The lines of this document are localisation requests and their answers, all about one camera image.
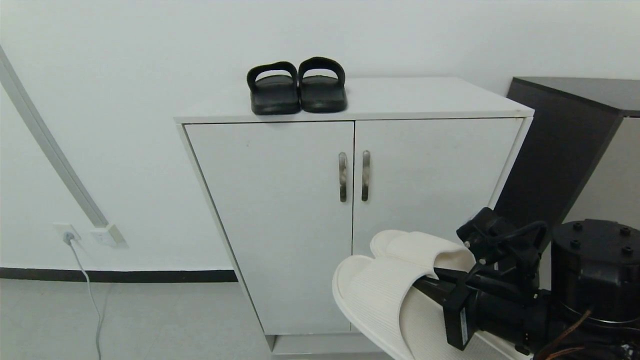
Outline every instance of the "gray floor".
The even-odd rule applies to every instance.
[[[92,284],[103,360],[271,359],[236,283]],[[0,280],[0,359],[96,359],[86,284]]]

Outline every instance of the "cabinet top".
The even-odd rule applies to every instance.
[[[236,84],[174,119],[217,124],[533,116],[533,109],[457,78],[347,78],[345,88],[348,107],[339,113],[258,116],[251,111],[249,88]]]

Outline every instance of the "cabinet base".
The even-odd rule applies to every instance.
[[[391,359],[362,334],[278,335],[273,359]]]

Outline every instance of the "metal door handle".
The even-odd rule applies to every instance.
[[[369,200],[369,178],[371,176],[371,153],[362,153],[362,201]]]
[[[338,175],[340,180],[340,202],[347,202],[347,154],[338,155]]]

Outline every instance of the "cabinet door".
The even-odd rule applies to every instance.
[[[353,122],[188,125],[266,334],[348,332],[332,277],[351,255]],[[339,154],[346,155],[341,202]]]
[[[460,242],[456,230],[487,206],[522,119],[356,122],[353,254],[371,255],[379,231],[422,231]],[[363,152],[370,153],[363,201]]]

